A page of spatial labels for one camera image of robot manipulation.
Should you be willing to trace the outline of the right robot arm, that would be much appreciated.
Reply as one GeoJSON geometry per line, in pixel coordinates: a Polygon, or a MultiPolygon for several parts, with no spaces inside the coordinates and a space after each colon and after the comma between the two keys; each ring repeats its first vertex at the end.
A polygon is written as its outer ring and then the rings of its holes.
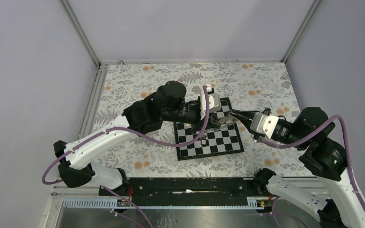
{"type": "Polygon", "coordinates": [[[323,228],[365,228],[365,198],[354,178],[344,120],[319,107],[307,107],[289,122],[264,111],[230,114],[241,121],[256,142],[276,149],[295,148],[304,167],[324,185],[329,197],[320,197],[285,182],[274,171],[261,168],[254,174],[254,191],[281,197],[311,215],[323,228]],[[343,144],[329,138],[335,120],[342,124],[343,144]]]}

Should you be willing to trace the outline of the black key tag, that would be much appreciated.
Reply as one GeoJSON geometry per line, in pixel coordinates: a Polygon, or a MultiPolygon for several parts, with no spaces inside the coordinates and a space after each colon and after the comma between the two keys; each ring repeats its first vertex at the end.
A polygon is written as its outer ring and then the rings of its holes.
{"type": "Polygon", "coordinates": [[[201,146],[204,147],[204,146],[208,146],[208,140],[206,139],[201,139],[201,146]]]}

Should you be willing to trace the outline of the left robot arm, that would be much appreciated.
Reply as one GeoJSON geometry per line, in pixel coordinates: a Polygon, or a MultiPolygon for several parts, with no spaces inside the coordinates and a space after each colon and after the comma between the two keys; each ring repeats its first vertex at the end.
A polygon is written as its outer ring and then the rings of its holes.
{"type": "Polygon", "coordinates": [[[221,110],[221,100],[213,87],[204,85],[200,96],[189,102],[185,101],[186,92],[184,84],[169,81],[88,136],[72,143],[54,143],[60,181],[69,188],[93,184],[123,195],[128,191],[125,171],[100,165],[95,162],[97,157],[137,137],[147,138],[148,133],[160,130],[164,122],[192,126],[198,136],[191,143],[207,130],[219,128],[220,124],[212,113],[221,110]]]}

